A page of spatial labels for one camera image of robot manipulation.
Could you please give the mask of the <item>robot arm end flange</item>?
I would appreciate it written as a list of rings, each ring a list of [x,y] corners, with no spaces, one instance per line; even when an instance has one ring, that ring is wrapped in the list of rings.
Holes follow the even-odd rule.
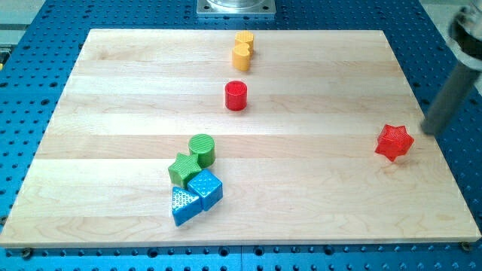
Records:
[[[447,45],[465,66],[481,72],[481,0],[471,0],[454,15]]]

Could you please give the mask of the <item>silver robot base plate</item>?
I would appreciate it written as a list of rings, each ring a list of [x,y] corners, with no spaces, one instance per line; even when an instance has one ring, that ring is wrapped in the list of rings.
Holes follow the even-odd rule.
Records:
[[[274,15],[275,0],[198,0],[198,15]]]

